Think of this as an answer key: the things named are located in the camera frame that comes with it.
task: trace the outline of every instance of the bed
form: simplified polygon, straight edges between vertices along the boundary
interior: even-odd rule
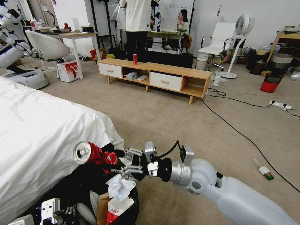
[[[98,111],[0,77],[0,224],[8,224],[78,166],[79,141],[124,140]]]

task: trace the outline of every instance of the person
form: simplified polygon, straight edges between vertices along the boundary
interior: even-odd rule
[[[184,37],[190,32],[190,24],[188,23],[188,11],[186,9],[182,9],[178,15],[177,21],[177,29],[178,30],[186,30],[183,31],[181,36],[181,44],[183,44]],[[163,48],[166,50],[174,50],[178,48],[178,40],[169,38],[165,43],[162,41]]]
[[[190,24],[188,23],[188,11],[186,9],[182,9],[178,15],[177,21],[178,30],[187,30],[184,34],[189,34],[190,32]]]
[[[119,2],[122,8],[126,4],[127,57],[128,60],[133,61],[133,54],[137,54],[137,60],[145,62],[147,33],[150,31],[151,23],[151,0],[120,0]]]

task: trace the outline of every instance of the wooden tv cabinet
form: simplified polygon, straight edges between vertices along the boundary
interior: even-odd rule
[[[134,65],[132,61],[111,58],[98,61],[98,66],[99,73],[107,76],[108,84],[110,84],[110,77],[114,77],[144,84],[146,92],[149,86],[179,92],[190,96],[189,104],[192,104],[193,99],[196,100],[197,97],[204,97],[212,73],[151,62],[138,62]],[[146,74],[149,77],[143,81],[129,80],[126,75],[130,72],[137,72],[138,75]]]

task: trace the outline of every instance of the white fan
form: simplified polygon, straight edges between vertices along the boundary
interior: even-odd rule
[[[236,24],[235,24],[235,34],[236,35],[243,35],[242,39],[239,41],[236,50],[233,54],[228,72],[220,72],[220,76],[223,78],[229,78],[229,79],[233,79],[236,78],[237,75],[234,73],[231,73],[231,68],[233,66],[233,62],[237,56],[237,52],[238,52],[238,48],[240,47],[240,45],[243,43],[243,41],[246,39],[246,37],[249,35],[250,31],[253,29],[255,23],[255,19],[254,17],[252,17],[251,15],[242,15],[238,18]]]

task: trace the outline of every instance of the bottle cap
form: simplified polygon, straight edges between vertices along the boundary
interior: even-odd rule
[[[273,177],[273,175],[270,175],[270,176],[267,176],[267,179],[268,179],[268,180],[273,180],[274,177]]]

